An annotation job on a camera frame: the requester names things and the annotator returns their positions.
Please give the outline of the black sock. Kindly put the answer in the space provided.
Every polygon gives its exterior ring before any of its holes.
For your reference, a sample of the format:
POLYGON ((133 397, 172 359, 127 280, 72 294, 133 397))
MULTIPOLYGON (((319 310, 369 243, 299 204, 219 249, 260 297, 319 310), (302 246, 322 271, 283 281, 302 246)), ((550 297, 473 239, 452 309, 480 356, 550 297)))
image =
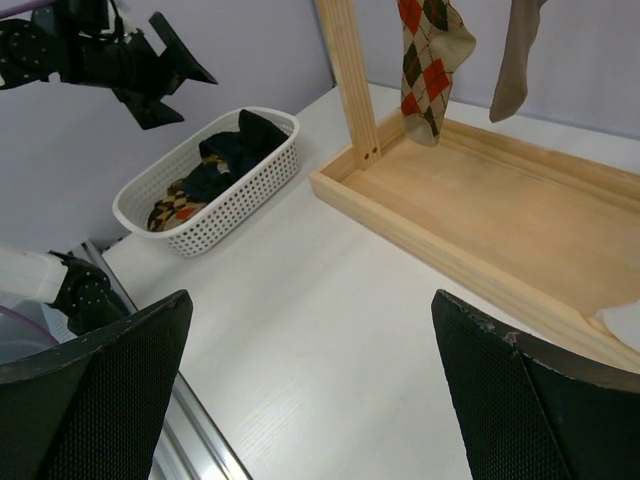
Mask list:
POLYGON ((239 143, 246 160, 258 164, 283 143, 289 136, 270 120, 246 109, 239 113, 239 143))

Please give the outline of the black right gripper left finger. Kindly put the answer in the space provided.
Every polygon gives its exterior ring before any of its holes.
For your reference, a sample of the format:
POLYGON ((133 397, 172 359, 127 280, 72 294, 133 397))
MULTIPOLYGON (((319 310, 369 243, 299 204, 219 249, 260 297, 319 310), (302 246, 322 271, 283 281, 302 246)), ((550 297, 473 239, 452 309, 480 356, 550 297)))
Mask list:
POLYGON ((2 478, 148 478, 192 311, 179 290, 2 365, 2 478))

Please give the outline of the dark navy sock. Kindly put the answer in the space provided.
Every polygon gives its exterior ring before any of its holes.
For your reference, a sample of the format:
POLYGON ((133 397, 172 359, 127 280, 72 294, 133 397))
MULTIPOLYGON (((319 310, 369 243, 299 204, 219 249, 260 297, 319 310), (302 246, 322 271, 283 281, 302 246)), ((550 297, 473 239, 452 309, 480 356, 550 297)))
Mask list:
POLYGON ((201 163, 180 181, 180 189, 193 201, 210 203, 233 185, 225 162, 201 163))

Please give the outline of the navy patterned sock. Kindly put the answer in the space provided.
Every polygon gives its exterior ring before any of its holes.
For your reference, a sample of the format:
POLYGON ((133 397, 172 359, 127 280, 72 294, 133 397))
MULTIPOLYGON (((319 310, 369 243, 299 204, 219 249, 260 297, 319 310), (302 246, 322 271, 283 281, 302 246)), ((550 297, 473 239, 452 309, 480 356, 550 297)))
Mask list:
POLYGON ((239 132, 223 131, 199 143, 202 163, 212 173, 240 178, 253 168, 239 132))

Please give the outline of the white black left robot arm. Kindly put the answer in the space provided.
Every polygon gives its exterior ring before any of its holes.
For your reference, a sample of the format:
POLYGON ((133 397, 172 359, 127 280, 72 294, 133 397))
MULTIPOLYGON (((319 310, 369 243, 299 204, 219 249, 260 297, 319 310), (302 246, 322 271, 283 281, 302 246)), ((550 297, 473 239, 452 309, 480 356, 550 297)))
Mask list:
MULTIPOLYGON (((138 125, 154 129, 183 117, 164 104, 187 80, 215 84, 165 16, 150 25, 163 42, 157 53, 114 1, 29 1, 1 13, 1 87, 46 82, 111 90, 138 125)), ((48 305, 76 336, 128 316, 98 266, 71 254, 1 249, 1 291, 48 305)))

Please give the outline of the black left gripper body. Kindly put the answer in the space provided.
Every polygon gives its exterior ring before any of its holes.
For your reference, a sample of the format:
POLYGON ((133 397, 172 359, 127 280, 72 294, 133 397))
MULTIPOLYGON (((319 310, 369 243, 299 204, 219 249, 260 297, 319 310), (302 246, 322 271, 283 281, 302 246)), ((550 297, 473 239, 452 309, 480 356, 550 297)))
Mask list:
POLYGON ((150 98, 173 94, 184 82, 142 33, 129 43, 82 41, 69 50, 69 82, 129 91, 150 98))

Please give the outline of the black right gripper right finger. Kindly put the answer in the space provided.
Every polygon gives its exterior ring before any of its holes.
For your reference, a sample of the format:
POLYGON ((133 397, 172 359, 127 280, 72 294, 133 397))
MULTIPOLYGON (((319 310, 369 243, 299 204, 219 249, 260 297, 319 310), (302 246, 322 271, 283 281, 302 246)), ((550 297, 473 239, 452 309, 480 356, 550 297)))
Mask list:
POLYGON ((431 312, 473 478, 638 478, 638 374, 507 325, 445 290, 431 312))

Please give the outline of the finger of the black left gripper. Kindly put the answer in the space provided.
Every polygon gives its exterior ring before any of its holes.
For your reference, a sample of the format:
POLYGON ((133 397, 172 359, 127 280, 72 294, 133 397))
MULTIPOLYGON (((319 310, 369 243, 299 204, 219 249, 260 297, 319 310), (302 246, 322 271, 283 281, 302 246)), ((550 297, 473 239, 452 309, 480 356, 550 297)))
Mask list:
POLYGON ((154 12, 149 23, 165 45, 160 59, 169 68, 177 85, 186 80, 218 84, 216 78, 195 59, 162 13, 154 12))
POLYGON ((157 99, 122 89, 113 89, 116 98, 123 103, 143 130, 184 121, 184 117, 157 99))

